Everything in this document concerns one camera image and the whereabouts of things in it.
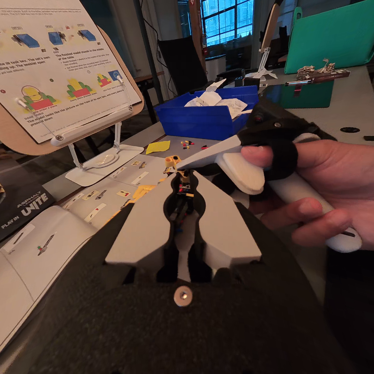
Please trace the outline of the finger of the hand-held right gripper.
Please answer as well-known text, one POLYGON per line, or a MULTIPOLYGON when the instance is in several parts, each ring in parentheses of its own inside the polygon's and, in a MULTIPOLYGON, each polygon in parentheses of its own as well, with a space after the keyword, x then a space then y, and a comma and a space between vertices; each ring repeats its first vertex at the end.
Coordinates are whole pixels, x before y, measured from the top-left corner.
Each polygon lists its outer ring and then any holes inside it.
POLYGON ((242 144, 237 135, 234 135, 226 140, 223 140, 205 150, 193 154, 187 159, 180 161, 176 166, 176 170, 187 170, 205 167, 211 164, 217 164, 223 171, 229 171, 226 161, 223 160, 223 155, 226 153, 239 153, 242 144))

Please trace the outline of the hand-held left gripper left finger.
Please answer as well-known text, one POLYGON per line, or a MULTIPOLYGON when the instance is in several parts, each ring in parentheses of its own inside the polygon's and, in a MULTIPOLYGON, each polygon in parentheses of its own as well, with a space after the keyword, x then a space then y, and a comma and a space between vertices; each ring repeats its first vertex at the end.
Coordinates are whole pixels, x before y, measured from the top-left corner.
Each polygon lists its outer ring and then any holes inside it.
POLYGON ((162 203, 156 202, 171 194, 171 182, 165 181, 137 204, 126 207, 129 213, 105 258, 107 264, 178 272, 174 224, 166 217, 162 203))

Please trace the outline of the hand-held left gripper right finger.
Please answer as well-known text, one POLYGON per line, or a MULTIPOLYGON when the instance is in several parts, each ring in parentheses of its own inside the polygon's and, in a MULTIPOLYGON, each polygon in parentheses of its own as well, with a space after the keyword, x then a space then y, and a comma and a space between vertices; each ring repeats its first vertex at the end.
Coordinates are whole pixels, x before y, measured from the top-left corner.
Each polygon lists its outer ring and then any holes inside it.
POLYGON ((234 200, 197 171, 190 173, 195 225, 194 258, 211 269, 231 268, 261 259, 234 200))

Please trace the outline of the partly built toy brick car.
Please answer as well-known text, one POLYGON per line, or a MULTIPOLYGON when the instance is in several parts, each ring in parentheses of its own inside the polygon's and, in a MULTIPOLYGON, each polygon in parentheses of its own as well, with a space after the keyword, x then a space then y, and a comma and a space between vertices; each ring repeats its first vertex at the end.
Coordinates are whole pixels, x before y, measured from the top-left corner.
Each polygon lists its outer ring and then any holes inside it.
MULTIPOLYGON (((174 224, 174 232, 182 233, 185 218, 193 213, 193 188, 190 183, 190 172, 188 170, 179 170, 175 173, 168 173, 166 178, 159 181, 158 185, 165 181, 171 182, 172 194, 165 199, 157 198, 156 202, 161 202, 166 210, 166 217, 174 224)), ((137 204, 144 196, 149 194, 158 185, 140 185, 133 194, 132 199, 128 200, 117 212, 115 212, 105 223, 109 223, 116 215, 129 205, 137 204)))

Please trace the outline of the yellow angled brick beam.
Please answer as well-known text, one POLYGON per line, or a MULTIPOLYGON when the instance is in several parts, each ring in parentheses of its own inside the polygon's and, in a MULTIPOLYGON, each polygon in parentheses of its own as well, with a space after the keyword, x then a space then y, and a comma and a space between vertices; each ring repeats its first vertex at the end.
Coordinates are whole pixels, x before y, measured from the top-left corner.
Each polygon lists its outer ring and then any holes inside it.
POLYGON ((165 170, 163 174, 169 175, 176 171, 176 166, 181 162, 181 159, 178 155, 173 155, 165 158, 165 170))

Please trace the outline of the person's right hand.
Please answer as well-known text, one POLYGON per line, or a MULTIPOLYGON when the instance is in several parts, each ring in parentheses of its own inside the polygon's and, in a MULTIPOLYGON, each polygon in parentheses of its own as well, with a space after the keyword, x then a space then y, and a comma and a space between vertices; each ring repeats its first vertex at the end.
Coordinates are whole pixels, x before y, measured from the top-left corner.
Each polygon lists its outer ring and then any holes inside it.
POLYGON ((322 246, 327 239, 353 227, 362 250, 374 249, 374 149, 371 146, 320 140, 296 144, 297 173, 335 209, 322 213, 321 204, 303 198, 285 204, 270 193, 251 201, 249 210, 260 215, 270 230, 301 224, 292 232, 300 246, 322 246))

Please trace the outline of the blue storage bin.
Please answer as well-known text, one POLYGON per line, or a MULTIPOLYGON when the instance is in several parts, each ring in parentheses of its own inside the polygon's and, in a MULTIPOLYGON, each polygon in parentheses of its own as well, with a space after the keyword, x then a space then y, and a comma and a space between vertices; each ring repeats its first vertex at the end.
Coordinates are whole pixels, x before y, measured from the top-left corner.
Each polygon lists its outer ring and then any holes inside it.
MULTIPOLYGON (((250 114, 231 119, 227 106, 185 107, 204 91, 186 93, 156 107, 156 113, 166 135, 189 138, 224 140, 237 134, 250 114)), ((238 98, 253 109, 258 103, 257 86, 222 88, 216 91, 222 99, 238 98)))

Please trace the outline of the yellow paper note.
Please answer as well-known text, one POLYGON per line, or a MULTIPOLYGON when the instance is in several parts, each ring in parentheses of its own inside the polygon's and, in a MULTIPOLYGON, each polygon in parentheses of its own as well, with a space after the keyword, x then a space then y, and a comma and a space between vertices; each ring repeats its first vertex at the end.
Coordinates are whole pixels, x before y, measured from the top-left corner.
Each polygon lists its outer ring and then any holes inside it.
POLYGON ((150 143, 146 149, 146 155, 154 152, 165 152, 170 148, 170 141, 161 141, 150 143))

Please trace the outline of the crumpled white paper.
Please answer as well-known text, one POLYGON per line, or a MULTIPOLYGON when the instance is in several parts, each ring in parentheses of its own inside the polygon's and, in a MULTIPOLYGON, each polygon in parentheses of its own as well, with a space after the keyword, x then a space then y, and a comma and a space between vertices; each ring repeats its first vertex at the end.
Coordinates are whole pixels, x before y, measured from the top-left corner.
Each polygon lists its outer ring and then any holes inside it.
POLYGON ((252 109, 246 109, 248 105, 238 98, 222 99, 216 92, 219 83, 221 82, 209 85, 201 96, 190 100, 185 107, 227 106, 232 120, 240 115, 252 113, 252 109))

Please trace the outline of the model ship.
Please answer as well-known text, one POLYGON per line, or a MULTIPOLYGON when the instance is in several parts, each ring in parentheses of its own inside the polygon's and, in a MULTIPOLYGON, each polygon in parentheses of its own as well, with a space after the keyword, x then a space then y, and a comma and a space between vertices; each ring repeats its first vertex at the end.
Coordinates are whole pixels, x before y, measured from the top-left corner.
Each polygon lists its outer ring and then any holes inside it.
POLYGON ((314 66, 304 66, 298 69, 296 80, 286 82, 285 86, 308 85, 312 83, 324 83, 334 81, 339 78, 346 78, 350 75, 347 68, 336 68, 335 63, 330 63, 328 59, 323 60, 325 65, 316 69, 314 66))

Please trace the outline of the closed instruction booklet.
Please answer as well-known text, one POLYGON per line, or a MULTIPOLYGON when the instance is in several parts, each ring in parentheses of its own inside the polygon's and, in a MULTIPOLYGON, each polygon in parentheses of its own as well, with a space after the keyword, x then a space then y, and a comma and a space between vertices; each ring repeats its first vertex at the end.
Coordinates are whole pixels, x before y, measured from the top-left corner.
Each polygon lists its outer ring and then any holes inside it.
POLYGON ((96 232, 91 223, 53 206, 35 217, 1 248, 1 350, 76 251, 96 232))

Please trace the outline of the green plastic bin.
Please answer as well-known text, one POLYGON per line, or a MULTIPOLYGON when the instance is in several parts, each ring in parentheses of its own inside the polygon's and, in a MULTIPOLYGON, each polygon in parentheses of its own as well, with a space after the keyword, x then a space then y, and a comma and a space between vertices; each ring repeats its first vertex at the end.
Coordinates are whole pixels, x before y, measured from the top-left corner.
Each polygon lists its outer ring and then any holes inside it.
POLYGON ((295 74, 305 66, 319 69, 325 60, 335 68, 365 65, 373 57, 373 45, 373 0, 307 17, 296 7, 284 73, 295 74))

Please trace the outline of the paned window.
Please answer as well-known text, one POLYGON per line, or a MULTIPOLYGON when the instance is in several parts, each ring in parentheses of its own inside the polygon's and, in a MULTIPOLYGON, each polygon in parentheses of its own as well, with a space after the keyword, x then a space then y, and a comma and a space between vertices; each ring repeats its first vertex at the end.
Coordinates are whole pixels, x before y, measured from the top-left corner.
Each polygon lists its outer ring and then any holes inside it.
POLYGON ((207 46, 253 34, 253 0, 203 0, 201 11, 207 46))

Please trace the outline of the toy car set box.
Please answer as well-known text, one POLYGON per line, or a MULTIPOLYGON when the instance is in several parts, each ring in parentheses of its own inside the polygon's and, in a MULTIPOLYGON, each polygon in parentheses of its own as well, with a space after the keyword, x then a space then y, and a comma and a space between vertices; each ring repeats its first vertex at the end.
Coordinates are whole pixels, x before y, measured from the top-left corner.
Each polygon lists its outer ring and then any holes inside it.
POLYGON ((4 240, 55 202, 41 185, 2 185, 0 240, 4 240))

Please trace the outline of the printed paper sheet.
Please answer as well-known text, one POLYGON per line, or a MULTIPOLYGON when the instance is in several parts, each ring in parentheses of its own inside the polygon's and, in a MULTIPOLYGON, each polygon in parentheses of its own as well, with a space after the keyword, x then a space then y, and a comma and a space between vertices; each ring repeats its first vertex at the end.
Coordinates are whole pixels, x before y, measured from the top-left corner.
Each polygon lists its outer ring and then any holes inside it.
POLYGON ((80 1, 1 1, 1 105, 37 144, 142 99, 80 1))

